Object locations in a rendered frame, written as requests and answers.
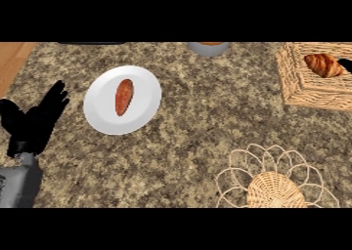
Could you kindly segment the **brown croissant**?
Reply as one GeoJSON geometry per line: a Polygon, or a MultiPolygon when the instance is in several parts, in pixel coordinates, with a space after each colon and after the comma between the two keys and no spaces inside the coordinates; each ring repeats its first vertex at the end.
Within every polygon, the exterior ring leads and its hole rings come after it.
{"type": "Polygon", "coordinates": [[[336,77],[344,73],[342,65],[331,54],[311,54],[305,56],[304,60],[310,70],[322,78],[336,77]]]}

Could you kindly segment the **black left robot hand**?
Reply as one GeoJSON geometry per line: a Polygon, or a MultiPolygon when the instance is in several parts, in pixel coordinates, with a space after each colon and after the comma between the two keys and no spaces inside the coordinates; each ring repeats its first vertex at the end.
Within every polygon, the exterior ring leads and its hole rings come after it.
{"type": "Polygon", "coordinates": [[[2,126],[11,134],[8,155],[15,157],[29,152],[40,155],[54,132],[70,99],[66,83],[58,81],[45,98],[29,112],[8,99],[0,100],[2,126]]]}

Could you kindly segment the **orange-brown sweet potato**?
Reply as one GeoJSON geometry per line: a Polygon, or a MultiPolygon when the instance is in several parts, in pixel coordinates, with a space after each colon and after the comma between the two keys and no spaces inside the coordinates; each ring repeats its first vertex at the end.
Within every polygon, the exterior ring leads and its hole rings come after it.
{"type": "Polygon", "coordinates": [[[134,98],[134,93],[135,93],[134,81],[131,79],[125,79],[119,85],[116,93],[116,112],[119,116],[122,116],[128,111],[131,101],[134,98]]]}

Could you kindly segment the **grey round pot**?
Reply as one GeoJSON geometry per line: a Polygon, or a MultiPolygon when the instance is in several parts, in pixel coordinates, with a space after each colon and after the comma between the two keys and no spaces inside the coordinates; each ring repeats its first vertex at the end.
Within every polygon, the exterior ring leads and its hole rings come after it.
{"type": "Polygon", "coordinates": [[[200,42],[190,42],[188,43],[190,49],[200,55],[206,57],[220,56],[228,49],[230,43],[223,42],[218,45],[206,45],[200,42]]]}

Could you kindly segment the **woven flower-shaped placemat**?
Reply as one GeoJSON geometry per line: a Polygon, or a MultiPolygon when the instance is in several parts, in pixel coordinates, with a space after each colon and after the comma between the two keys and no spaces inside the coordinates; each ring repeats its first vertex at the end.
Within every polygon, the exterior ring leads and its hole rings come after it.
{"type": "Polygon", "coordinates": [[[274,145],[271,147],[264,147],[258,144],[249,144],[245,149],[242,148],[234,149],[228,155],[228,167],[218,173],[215,178],[215,184],[218,189],[217,208],[224,203],[231,205],[234,208],[308,208],[308,207],[323,208],[323,206],[320,206],[320,202],[323,201],[325,194],[328,194],[332,197],[335,201],[335,208],[341,208],[339,199],[325,186],[323,174],[320,169],[310,164],[305,156],[298,150],[295,149],[286,150],[279,145],[274,145]],[[254,153],[252,149],[255,147],[262,151],[262,156],[258,156],[254,153]],[[271,154],[271,151],[274,149],[277,149],[280,153],[277,157],[274,157],[271,154]],[[233,156],[234,153],[237,152],[245,153],[243,166],[246,168],[233,166],[233,156]],[[262,170],[258,173],[258,175],[254,175],[254,173],[249,171],[251,158],[258,160],[260,163],[258,165],[260,167],[262,167],[262,170]],[[286,159],[289,163],[289,169],[285,174],[280,173],[279,171],[282,159],[286,159]],[[268,171],[267,163],[273,163],[271,171],[268,171]],[[294,171],[301,167],[305,167],[307,175],[302,184],[298,185],[291,178],[294,175],[294,171]],[[234,171],[242,171],[252,178],[252,181],[246,187],[239,181],[237,174],[234,173],[234,171]],[[317,173],[320,178],[319,184],[310,182],[313,171],[317,173]],[[225,173],[230,174],[231,181],[234,184],[234,186],[228,190],[223,190],[223,187],[220,185],[220,177],[225,173]],[[320,189],[320,194],[314,201],[307,200],[301,188],[320,189]],[[246,192],[248,204],[237,205],[233,202],[233,200],[227,197],[234,190],[246,192]]]}

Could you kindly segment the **white oval plate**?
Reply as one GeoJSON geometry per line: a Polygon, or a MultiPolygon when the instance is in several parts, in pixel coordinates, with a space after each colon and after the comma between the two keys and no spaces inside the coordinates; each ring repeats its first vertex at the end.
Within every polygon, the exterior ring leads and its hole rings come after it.
{"type": "Polygon", "coordinates": [[[160,100],[162,88],[154,74],[140,66],[119,66],[95,79],[88,89],[88,123],[107,135],[129,134],[153,119],[160,100]]]}

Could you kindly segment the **wicker basket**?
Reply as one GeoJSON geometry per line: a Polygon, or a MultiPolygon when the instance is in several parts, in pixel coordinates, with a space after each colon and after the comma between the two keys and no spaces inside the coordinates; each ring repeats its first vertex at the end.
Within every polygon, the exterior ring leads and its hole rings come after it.
{"type": "Polygon", "coordinates": [[[322,78],[310,70],[305,57],[329,54],[352,61],[352,42],[286,42],[277,51],[283,102],[288,105],[352,112],[352,74],[322,78]]]}

